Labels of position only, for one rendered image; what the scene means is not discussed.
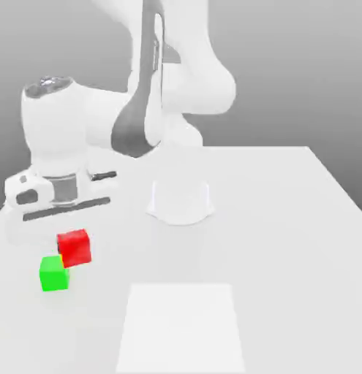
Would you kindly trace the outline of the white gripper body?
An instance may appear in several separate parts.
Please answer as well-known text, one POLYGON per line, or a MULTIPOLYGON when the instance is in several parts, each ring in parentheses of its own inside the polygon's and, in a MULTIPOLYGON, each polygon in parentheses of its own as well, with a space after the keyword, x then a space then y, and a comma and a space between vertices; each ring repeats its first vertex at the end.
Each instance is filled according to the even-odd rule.
POLYGON ((41 209, 12 208, 5 221, 5 233, 10 243, 34 243, 50 240, 58 233, 83 228, 82 211, 108 205, 108 196, 85 200, 76 204, 47 206, 41 209))

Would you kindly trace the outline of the small red cube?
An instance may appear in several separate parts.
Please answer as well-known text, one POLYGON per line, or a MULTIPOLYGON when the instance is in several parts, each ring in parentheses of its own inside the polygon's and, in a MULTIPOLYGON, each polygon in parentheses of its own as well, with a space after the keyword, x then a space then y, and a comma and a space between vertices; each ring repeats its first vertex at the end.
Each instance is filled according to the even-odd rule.
POLYGON ((56 242, 64 268, 91 262, 90 238, 85 229, 57 234, 56 242))

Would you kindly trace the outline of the small green cube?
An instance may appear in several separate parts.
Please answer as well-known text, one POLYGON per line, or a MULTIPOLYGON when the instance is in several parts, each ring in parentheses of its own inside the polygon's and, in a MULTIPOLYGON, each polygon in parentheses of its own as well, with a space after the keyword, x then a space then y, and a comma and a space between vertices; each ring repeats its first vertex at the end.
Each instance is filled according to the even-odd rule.
POLYGON ((42 258, 39 279, 43 291, 60 291, 69 288, 69 270, 64 267, 61 255, 42 258))

